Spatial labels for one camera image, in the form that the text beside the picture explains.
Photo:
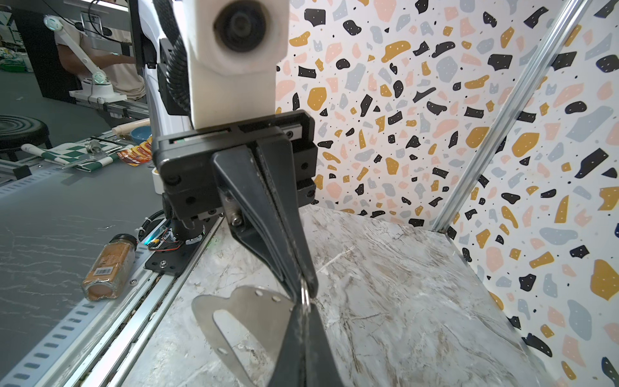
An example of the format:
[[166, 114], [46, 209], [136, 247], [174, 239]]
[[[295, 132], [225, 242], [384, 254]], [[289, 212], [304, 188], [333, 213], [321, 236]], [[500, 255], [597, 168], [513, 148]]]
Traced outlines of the metal keyring plate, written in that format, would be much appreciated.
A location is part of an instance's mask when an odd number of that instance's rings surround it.
[[253, 386], [254, 381], [235, 353], [235, 339], [251, 336], [264, 350], [266, 358], [276, 361], [293, 302], [276, 291], [244, 285], [227, 298], [199, 295], [192, 301], [191, 308], [214, 353], [242, 385]]

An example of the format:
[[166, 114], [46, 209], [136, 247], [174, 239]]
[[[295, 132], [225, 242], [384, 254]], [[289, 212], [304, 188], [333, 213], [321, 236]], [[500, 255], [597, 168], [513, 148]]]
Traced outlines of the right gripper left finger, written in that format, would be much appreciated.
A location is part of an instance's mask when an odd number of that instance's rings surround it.
[[303, 304], [294, 306], [268, 387], [306, 386], [308, 317]]

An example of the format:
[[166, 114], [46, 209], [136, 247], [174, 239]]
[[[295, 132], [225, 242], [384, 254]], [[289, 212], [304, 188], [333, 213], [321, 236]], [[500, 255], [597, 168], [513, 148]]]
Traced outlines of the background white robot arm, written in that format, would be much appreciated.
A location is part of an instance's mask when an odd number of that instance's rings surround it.
[[80, 90], [69, 92], [71, 97], [83, 103], [97, 105], [127, 101], [127, 96], [114, 91], [113, 85], [110, 83], [106, 73], [91, 60], [79, 43], [73, 40], [69, 33], [64, 30], [62, 19], [57, 16], [47, 15], [44, 18], [44, 25], [47, 29], [54, 32], [55, 36], [64, 45], [69, 47], [90, 73], [90, 77], [86, 77], [82, 81], [82, 88]]

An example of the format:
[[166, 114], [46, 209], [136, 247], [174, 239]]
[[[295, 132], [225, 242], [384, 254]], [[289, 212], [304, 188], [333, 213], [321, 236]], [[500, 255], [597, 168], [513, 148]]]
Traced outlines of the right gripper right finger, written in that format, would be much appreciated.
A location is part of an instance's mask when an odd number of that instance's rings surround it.
[[304, 313], [305, 386], [343, 386], [317, 306]]

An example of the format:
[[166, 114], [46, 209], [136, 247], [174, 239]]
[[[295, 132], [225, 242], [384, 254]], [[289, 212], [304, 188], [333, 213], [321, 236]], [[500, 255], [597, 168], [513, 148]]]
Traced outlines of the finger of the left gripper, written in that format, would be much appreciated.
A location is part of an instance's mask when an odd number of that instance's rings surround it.
[[276, 135], [258, 142], [256, 156], [283, 232], [281, 240], [285, 252], [280, 263], [286, 270], [285, 278], [290, 281], [294, 295], [299, 296], [302, 290], [307, 290], [314, 298], [319, 280], [299, 212], [293, 146], [284, 135]]
[[212, 168], [233, 237], [259, 258], [293, 300], [301, 298], [301, 271], [263, 171], [250, 148], [219, 151]]

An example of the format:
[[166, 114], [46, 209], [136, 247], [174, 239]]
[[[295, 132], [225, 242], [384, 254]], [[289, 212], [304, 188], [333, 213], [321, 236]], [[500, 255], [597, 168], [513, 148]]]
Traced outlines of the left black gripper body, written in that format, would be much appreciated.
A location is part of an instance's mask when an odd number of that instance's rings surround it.
[[232, 124], [163, 135], [153, 140], [153, 160], [164, 186], [165, 211], [186, 229], [222, 212], [212, 157], [229, 148], [256, 147], [262, 139], [283, 135], [292, 147], [286, 164], [294, 171], [298, 206], [315, 198], [318, 147], [314, 119], [303, 110], [273, 114]]

